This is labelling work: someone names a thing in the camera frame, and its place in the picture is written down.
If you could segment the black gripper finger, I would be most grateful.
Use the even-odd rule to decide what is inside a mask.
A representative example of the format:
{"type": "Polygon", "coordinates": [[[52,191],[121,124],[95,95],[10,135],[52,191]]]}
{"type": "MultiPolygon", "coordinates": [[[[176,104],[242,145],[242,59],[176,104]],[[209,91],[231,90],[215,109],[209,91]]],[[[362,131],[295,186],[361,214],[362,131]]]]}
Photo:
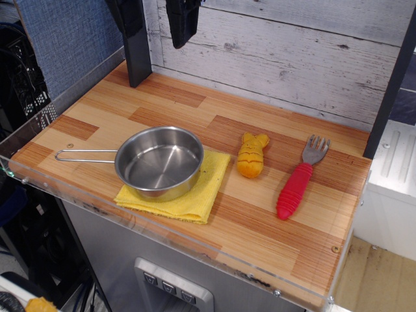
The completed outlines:
{"type": "Polygon", "coordinates": [[[197,32],[200,1],[167,0],[166,12],[173,46],[182,48],[197,32]]]}
{"type": "Polygon", "coordinates": [[[119,31],[134,36],[143,27],[142,10],[138,0],[105,0],[119,31]]]}

